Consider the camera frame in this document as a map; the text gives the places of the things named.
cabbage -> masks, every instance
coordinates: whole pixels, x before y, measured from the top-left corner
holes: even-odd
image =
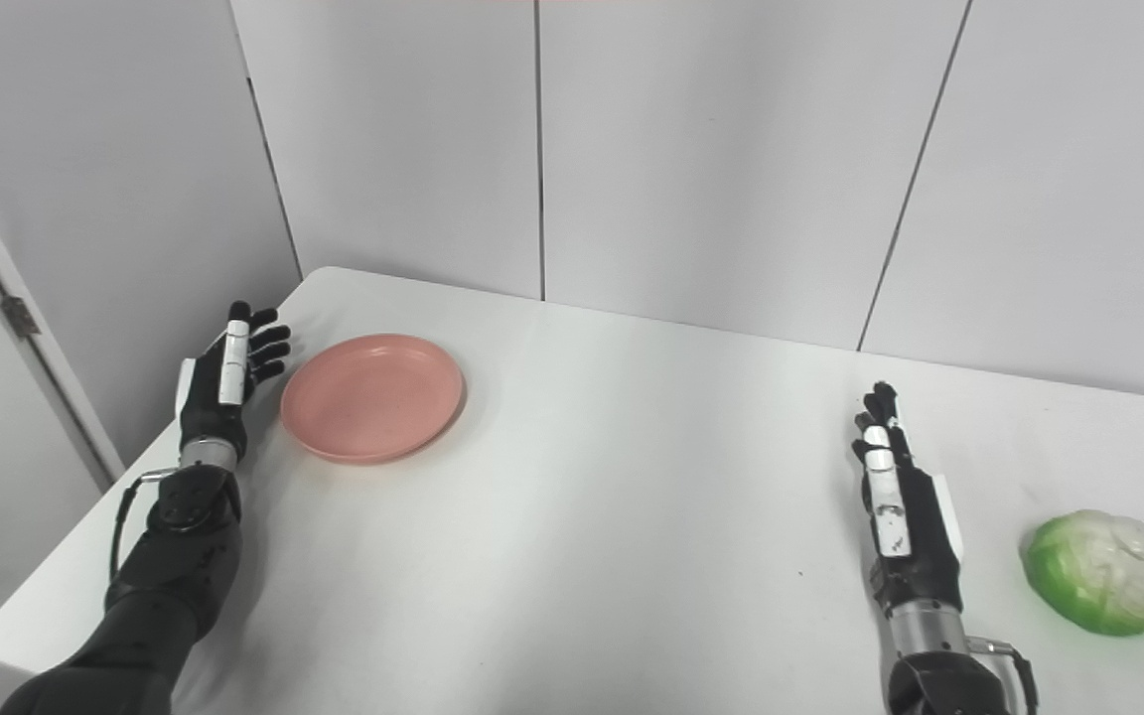
[[[1104,511],[1035,530],[1022,565],[1049,606],[1096,634],[1144,634],[1144,523]]]

robotic arm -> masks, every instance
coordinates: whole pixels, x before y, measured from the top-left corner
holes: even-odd
[[[940,480],[919,470],[899,423],[898,395],[876,383],[855,418],[861,439],[863,506],[876,561],[872,590],[898,660],[887,702],[892,715],[1012,715],[1014,693],[1035,715],[1031,665],[1008,643],[967,636],[961,623],[960,534]],[[975,656],[1011,658],[1017,683],[1004,683]]]
[[[70,659],[19,686],[0,715],[170,714],[188,652],[214,627],[237,575],[241,406],[285,371],[289,328],[270,327],[276,320],[276,311],[252,316],[248,304],[232,304],[225,334],[185,371],[178,468],[160,479],[146,531],[121,567],[114,542],[103,621]],[[118,530],[141,479],[127,490]]]

table surface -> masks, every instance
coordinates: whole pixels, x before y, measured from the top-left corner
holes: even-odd
[[[283,305],[291,367],[353,335],[432,340],[467,380],[437,440],[323,462],[248,408],[245,555],[182,715],[884,712],[849,454],[873,381],[948,476],[967,630],[1035,662],[1043,710],[1144,712],[1144,636],[1060,619],[1019,540],[1144,519],[1144,397],[324,268]],[[101,619],[110,526],[172,426],[0,610],[0,661],[54,666]],[[135,542],[153,488],[128,522]]]

